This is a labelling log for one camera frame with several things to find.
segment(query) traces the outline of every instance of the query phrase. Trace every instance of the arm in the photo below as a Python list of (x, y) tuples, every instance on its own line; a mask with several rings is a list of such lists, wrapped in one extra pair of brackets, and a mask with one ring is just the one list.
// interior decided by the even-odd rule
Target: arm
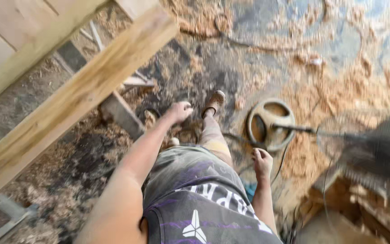
[(147, 243), (141, 186), (156, 161), (160, 145), (170, 127), (191, 113), (190, 103), (173, 104), (154, 128), (141, 136), (116, 167), (95, 204), (76, 244)]
[(252, 207), (256, 216), (278, 235), (272, 204), (272, 191), (270, 189), (270, 173), (272, 171), (273, 158), (263, 149), (255, 148), (253, 160), (258, 184), (252, 199)]

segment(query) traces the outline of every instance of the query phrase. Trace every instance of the foot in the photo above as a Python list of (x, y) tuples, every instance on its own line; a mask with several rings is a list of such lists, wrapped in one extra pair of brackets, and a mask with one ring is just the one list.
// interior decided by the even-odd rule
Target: foot
[(225, 104), (225, 93), (217, 90), (211, 96), (210, 101), (207, 103), (202, 112), (202, 117), (213, 116), (216, 112)]

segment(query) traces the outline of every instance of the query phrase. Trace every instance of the wooden frame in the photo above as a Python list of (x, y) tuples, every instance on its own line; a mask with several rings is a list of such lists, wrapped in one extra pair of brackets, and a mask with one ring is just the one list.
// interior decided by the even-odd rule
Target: wooden frame
[[(3, 79), (0, 92), (61, 45), (105, 1), (79, 0), (78, 3), (71, 11), (59, 16), (34, 43), (28, 43), (5, 62), (0, 70), (0, 79)], [(105, 100), (122, 81), (174, 37), (177, 30), (173, 19), (159, 5), (154, 5), (0, 140), (0, 189), (62, 137), (85, 113)]]

